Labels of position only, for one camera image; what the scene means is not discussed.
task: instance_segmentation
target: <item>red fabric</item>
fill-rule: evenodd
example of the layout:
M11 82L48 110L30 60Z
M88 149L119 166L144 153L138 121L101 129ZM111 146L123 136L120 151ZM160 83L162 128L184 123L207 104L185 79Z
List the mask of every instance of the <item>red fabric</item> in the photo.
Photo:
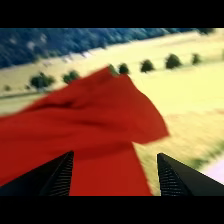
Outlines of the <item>red fabric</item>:
M151 101L109 68L0 118L0 186L70 150L70 195L151 192L131 142L168 135Z

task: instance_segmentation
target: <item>ribbed black surface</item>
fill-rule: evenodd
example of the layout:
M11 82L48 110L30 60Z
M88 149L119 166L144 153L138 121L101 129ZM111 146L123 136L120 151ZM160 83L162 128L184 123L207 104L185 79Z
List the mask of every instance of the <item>ribbed black surface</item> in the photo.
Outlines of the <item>ribbed black surface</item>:
M191 196L192 194L161 154L157 155L161 196Z
M0 187L0 196L68 196L74 153L68 152Z

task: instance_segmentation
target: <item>grass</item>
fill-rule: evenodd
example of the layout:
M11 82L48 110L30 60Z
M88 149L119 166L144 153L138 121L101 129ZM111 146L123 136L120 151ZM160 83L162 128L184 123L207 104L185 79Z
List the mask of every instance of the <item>grass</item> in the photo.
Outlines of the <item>grass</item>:
M210 158L221 154L221 149L211 148L223 140L224 116L216 108L224 108L224 63L221 61L224 42L222 35L201 37L197 33L177 34L93 50L93 57L82 59L75 55L71 63L52 59L52 66L45 68L41 62L0 71L0 85L10 85L11 94L23 94L24 86L32 75L43 71L53 75L54 88L64 86L62 74L75 69L82 76L108 64L117 67L127 63L135 86L155 104L169 128L171 137L147 145L134 144L142 162L149 185L159 195L156 156L163 152L186 165L199 169ZM164 59L176 54L183 67L169 71L164 69ZM204 63L192 66L192 54L202 56ZM156 71L140 72L140 62L152 61ZM0 100L0 113L12 113L32 103L42 95Z

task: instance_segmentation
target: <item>yellow field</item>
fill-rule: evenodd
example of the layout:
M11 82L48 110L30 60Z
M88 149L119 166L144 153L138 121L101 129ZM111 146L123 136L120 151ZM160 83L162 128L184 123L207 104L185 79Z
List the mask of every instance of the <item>yellow field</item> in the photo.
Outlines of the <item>yellow field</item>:
M134 84L153 101L164 116L171 133L170 138L153 144L136 144L150 186L158 195L157 153L164 152L188 163L190 159L203 156L217 141L224 138L224 116L209 113L217 108L224 109L224 61L221 61L223 49L224 35L221 31L210 37L202 37L194 32L177 34L112 46L107 50L93 50L93 56L88 59L74 55L74 60L67 64L61 59L52 59L53 65L48 68L44 68L40 62L1 70L0 88L10 85L13 92L25 91L24 85L40 70L54 75L58 81L55 88L59 88L64 85L61 75L70 69L76 69L82 76L86 76L107 64L117 66L127 63ZM164 70L164 59L170 53L177 54L185 65L190 64L192 53L199 53L203 60L217 62L168 71ZM157 71L140 73L140 62L145 59L150 59ZM0 100L0 113L15 112L37 97Z

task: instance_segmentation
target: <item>golden wheat field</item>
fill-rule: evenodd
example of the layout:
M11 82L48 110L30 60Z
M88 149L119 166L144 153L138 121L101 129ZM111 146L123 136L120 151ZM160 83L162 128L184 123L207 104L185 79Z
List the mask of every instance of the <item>golden wheat field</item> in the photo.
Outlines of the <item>golden wheat field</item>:
M40 61L3 69L0 71L0 89L10 85L11 93L25 92L24 86L38 71L53 75L57 80L54 88L60 88L64 85L61 75L71 69L87 76L108 64L117 67L120 63L127 63L133 83L156 105L171 134L155 143L135 144L153 193L159 195L157 153L164 152L187 164L224 139L224 115L216 111L224 109L224 33L218 31L208 37L191 32L111 46L107 50L95 49L86 59L80 55L73 55L73 61L68 63L60 58L50 59L52 65L47 68ZM164 69L164 59L170 53L180 57L184 64L182 68ZM204 61L197 67L191 65L193 53L200 54ZM156 71L140 73L140 62L145 59L152 61ZM38 97L1 99L0 113L18 111Z

